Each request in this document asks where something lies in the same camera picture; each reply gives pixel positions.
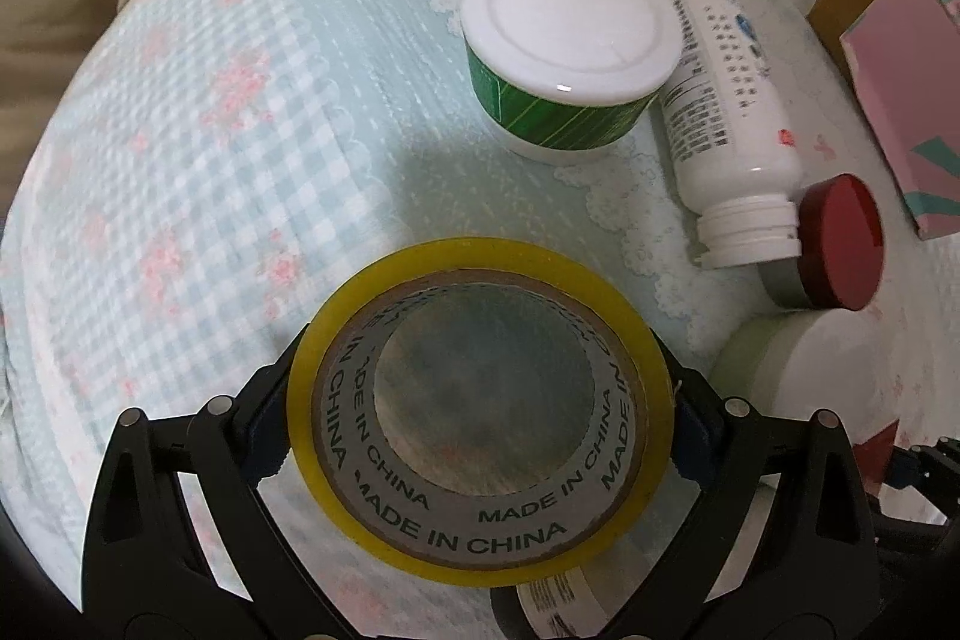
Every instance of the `plastic tub with white lid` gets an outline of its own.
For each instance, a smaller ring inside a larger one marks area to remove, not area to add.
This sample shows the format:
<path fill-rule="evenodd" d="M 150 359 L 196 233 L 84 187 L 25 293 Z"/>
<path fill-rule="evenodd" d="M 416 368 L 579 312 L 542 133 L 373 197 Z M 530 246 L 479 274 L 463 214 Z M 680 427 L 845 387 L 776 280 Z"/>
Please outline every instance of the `plastic tub with white lid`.
<path fill-rule="evenodd" d="M 494 133 L 560 166 L 603 155 L 680 60 L 670 0 L 463 0 L 461 22 Z"/>

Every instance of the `white jar lid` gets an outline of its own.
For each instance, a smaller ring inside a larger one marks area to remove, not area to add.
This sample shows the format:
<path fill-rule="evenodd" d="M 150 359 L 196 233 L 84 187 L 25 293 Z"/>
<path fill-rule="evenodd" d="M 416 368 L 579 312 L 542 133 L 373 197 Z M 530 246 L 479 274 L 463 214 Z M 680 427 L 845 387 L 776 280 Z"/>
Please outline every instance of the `white jar lid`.
<path fill-rule="evenodd" d="M 683 45 L 670 0 L 463 0 L 461 20 L 491 71 L 574 106 L 625 104 L 659 90 Z"/>

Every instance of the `blue and white gingham fabric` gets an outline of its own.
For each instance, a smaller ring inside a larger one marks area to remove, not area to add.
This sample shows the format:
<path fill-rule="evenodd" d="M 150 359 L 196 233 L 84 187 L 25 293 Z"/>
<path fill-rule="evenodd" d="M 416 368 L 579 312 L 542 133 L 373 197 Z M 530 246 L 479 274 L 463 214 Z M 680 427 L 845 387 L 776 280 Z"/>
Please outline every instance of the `blue and white gingham fabric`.
<path fill-rule="evenodd" d="M 487 235 L 565 253 L 618 287 L 682 360 L 709 365 L 688 322 L 656 304 L 659 281 L 625 262 L 622 226 L 592 218 L 604 204 L 504 151 L 484 124 L 463 41 L 431 0 L 128 5 L 51 119 L 0 245 L 0 501 L 71 599 L 117 414 L 193 413 L 235 393 L 342 282 L 400 247 Z M 649 179 L 621 194 L 628 212 L 664 176 L 649 124 L 634 143 Z M 755 280 L 724 279 L 729 297 L 754 295 Z M 462 410 L 497 389 L 457 393 L 427 396 Z M 457 426 L 438 409 L 407 410 L 409 431 L 427 416 Z M 263 492 L 362 632 L 498 636 L 485 592 L 373 560 L 332 528 L 291 463 Z M 664 547 L 690 499 L 669 475 L 635 530 L 643 550 Z M 240 590 L 190 486 L 188 501 L 214 570 Z"/>

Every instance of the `red lid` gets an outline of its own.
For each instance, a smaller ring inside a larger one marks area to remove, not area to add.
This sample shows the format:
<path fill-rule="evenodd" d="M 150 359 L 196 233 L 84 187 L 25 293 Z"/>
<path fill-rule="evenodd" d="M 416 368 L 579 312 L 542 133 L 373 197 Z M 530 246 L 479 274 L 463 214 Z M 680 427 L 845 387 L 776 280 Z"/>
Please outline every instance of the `red lid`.
<path fill-rule="evenodd" d="M 797 269 L 815 307 L 862 310 L 883 275 L 883 227 L 863 181 L 839 175 L 810 188 L 800 201 Z"/>

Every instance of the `roll of tape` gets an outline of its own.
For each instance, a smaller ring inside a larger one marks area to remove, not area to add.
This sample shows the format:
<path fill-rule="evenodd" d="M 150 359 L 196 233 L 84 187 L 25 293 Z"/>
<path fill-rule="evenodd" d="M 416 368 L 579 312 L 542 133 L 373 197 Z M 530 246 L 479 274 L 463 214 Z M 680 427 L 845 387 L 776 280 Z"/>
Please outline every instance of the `roll of tape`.
<path fill-rule="evenodd" d="M 579 446 L 512 494 L 467 496 L 425 480 L 392 450 L 373 405 L 376 362 L 403 317 L 462 286 L 544 303 L 592 367 Z M 584 266 L 510 239 L 441 239 L 382 258 L 326 301 L 296 351 L 287 422 L 299 471 L 348 537 L 422 578 L 493 587 L 571 569 L 630 528 L 664 475 L 673 396 L 650 330 Z"/>

